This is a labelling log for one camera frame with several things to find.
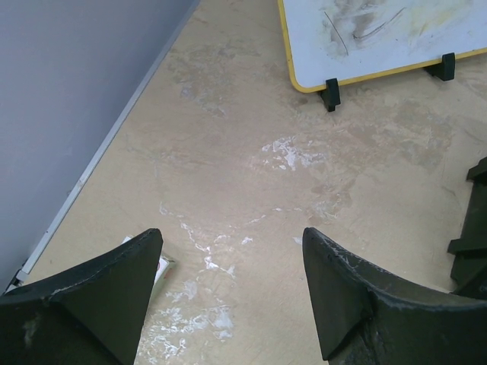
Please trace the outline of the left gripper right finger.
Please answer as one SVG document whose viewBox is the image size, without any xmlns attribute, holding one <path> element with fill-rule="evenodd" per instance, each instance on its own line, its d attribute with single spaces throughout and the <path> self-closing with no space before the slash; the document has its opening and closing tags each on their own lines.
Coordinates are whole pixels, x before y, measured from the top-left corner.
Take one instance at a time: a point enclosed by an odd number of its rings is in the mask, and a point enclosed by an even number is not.
<svg viewBox="0 0 487 365">
<path fill-rule="evenodd" d="M 315 228 L 302 250 L 320 352 L 330 364 L 484 364 L 486 302 L 407 281 Z"/>
</svg>

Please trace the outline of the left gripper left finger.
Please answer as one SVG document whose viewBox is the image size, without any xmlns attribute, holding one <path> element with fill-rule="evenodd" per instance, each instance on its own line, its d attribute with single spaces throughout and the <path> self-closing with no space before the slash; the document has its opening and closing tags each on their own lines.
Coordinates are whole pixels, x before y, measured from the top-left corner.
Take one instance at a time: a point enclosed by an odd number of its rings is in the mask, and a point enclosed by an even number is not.
<svg viewBox="0 0 487 365">
<path fill-rule="evenodd" d="M 158 261 L 151 228 L 109 252 L 1 297 L 3 364 L 132 364 Z"/>
</svg>

